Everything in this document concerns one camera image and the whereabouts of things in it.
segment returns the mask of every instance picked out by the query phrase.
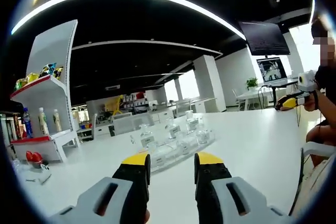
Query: computer screen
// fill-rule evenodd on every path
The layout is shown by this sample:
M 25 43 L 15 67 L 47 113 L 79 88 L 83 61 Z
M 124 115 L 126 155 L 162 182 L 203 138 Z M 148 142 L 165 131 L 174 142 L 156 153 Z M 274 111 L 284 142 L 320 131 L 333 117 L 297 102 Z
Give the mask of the computer screen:
M 285 38 L 277 24 L 239 22 L 252 55 L 289 55 Z
M 287 78 L 280 58 L 266 58 L 257 60 L 264 82 Z

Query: white table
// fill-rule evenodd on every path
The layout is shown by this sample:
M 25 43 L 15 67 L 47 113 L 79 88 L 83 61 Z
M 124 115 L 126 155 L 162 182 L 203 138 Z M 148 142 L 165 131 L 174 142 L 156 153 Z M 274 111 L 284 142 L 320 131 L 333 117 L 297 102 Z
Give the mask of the white table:
M 255 88 L 255 89 L 251 89 L 241 95 L 237 96 L 238 100 L 245 100 L 245 107 L 244 110 L 248 109 L 248 104 L 249 104 L 249 100 L 250 99 L 255 99 L 255 98 L 259 98 L 262 99 L 262 96 L 264 95 L 264 98 L 268 95 L 272 95 L 272 89 L 271 88 L 263 88 L 261 91 L 263 93 L 261 93 L 261 91 L 259 91 L 259 87 Z M 281 89 L 276 89 L 276 93 L 285 93 L 286 92 L 286 88 L 281 88 Z
M 267 204 L 289 212 L 299 182 L 301 153 L 295 111 L 274 109 L 196 114 L 213 129 L 216 142 L 204 151 L 224 160 L 232 176 L 239 176 L 262 192 Z M 185 117 L 175 119 L 182 128 Z M 165 124 L 152 126 L 163 135 Z M 76 205 L 78 196 L 135 152 L 130 135 L 139 131 L 81 144 L 67 163 L 51 164 L 52 176 L 42 186 L 24 183 L 41 211 L 50 216 Z M 198 223 L 194 158 L 151 177 L 150 223 Z

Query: black ceiling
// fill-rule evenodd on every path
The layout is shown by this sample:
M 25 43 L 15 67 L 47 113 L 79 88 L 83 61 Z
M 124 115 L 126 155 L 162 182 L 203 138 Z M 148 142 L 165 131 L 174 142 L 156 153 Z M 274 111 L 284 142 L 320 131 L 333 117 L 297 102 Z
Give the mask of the black ceiling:
M 311 5 L 311 0 L 188 1 L 218 15 L 236 28 L 239 20 L 264 21 Z M 309 15 L 303 15 L 295 19 L 296 24 L 289 24 L 302 24 L 307 22 L 308 18 Z M 201 13 L 169 1 L 70 0 L 42 12 L 10 38 L 6 67 L 2 70 L 8 76 L 4 84 L 6 97 L 12 91 L 15 80 L 25 74 L 35 36 L 72 19 L 78 20 L 74 47 L 89 41 L 94 43 L 154 39 L 187 45 L 196 44 L 198 47 L 221 51 L 226 55 L 245 46 L 241 39 L 231 44 L 225 43 L 227 38 L 234 35 L 233 32 Z M 203 54 L 205 52 L 201 50 L 153 44 L 113 44 L 74 50 L 70 71 L 72 103 L 79 104 L 90 99 L 108 97 L 113 94 L 105 91 L 104 87 L 120 82 L 122 77 L 170 72 L 184 62 Z M 123 92 L 131 92 L 143 86 L 153 85 L 159 78 L 161 77 L 129 79 L 121 86 Z

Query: person's arm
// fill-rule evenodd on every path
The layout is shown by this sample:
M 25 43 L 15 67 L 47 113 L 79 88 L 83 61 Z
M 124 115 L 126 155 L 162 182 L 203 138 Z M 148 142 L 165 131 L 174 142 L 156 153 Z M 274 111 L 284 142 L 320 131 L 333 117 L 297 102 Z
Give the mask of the person's arm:
M 336 129 L 336 105 L 333 104 L 319 90 L 316 91 L 318 97 L 318 107 L 325 119 L 328 120 L 330 127 Z

